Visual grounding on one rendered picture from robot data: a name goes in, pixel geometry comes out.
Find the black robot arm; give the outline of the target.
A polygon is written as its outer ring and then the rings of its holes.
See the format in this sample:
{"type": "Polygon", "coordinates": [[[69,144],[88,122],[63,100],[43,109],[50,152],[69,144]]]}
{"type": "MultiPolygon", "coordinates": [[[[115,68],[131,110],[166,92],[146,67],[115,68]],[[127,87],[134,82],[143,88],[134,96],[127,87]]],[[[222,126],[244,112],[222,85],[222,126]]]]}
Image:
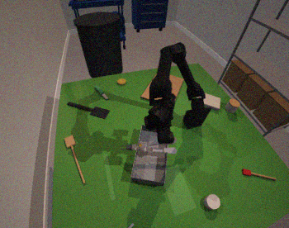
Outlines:
{"type": "Polygon", "coordinates": [[[206,109],[203,100],[206,99],[206,95],[201,85],[195,82],[192,76],[185,59],[186,53],[186,46],[181,42],[160,50],[158,72],[149,86],[149,105],[153,107],[148,111],[149,115],[144,117],[146,129],[149,131],[161,128],[167,118],[173,114],[177,96],[172,93],[173,88],[169,76],[172,62],[178,66],[187,85],[187,97],[189,101],[192,100],[191,111],[206,109]],[[162,99],[154,100],[160,97],[162,99]]]}

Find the black spatula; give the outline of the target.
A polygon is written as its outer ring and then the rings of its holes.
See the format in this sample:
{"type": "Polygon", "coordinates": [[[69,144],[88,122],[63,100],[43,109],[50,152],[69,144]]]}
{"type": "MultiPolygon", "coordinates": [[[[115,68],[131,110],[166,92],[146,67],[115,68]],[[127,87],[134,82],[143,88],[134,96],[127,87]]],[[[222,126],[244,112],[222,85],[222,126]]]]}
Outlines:
{"type": "Polygon", "coordinates": [[[69,102],[67,105],[70,105],[70,106],[73,106],[73,107],[78,107],[78,108],[81,108],[83,110],[90,111],[91,112],[90,115],[101,117],[103,119],[107,118],[107,114],[109,112],[109,110],[104,109],[104,108],[100,108],[100,107],[91,108],[91,107],[86,107],[86,106],[83,106],[83,105],[80,105],[80,104],[77,104],[77,103],[69,102]]]}

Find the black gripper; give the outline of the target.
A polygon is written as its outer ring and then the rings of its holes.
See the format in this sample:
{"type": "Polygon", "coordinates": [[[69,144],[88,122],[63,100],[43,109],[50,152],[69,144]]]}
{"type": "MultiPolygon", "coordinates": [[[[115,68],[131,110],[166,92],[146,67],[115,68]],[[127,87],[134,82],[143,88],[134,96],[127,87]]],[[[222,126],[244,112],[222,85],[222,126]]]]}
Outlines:
{"type": "Polygon", "coordinates": [[[173,144],[175,139],[173,133],[170,131],[170,126],[172,126],[171,120],[173,120],[173,115],[169,116],[167,120],[163,123],[161,128],[156,128],[158,133],[158,143],[159,144],[173,144]]]}

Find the wooden board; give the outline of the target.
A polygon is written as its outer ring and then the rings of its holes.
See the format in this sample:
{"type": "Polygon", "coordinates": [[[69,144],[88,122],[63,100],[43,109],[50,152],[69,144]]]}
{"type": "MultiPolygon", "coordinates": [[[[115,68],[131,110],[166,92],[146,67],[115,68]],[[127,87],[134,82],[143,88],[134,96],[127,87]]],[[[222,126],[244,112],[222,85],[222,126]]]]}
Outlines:
{"type": "MultiPolygon", "coordinates": [[[[172,83],[172,88],[173,88],[172,93],[174,93],[175,96],[178,96],[178,91],[179,91],[180,87],[182,86],[182,83],[183,83],[184,79],[183,78],[178,78],[178,77],[175,77],[175,76],[172,76],[172,75],[169,75],[169,76],[170,76],[170,81],[172,83]]],[[[152,80],[151,80],[151,82],[152,82],[152,80]]],[[[149,83],[148,87],[145,89],[145,91],[141,95],[141,98],[143,98],[145,100],[148,100],[148,101],[149,101],[149,86],[150,86],[151,82],[149,83]]],[[[157,100],[157,99],[162,99],[162,97],[155,98],[154,100],[157,100]]]]}

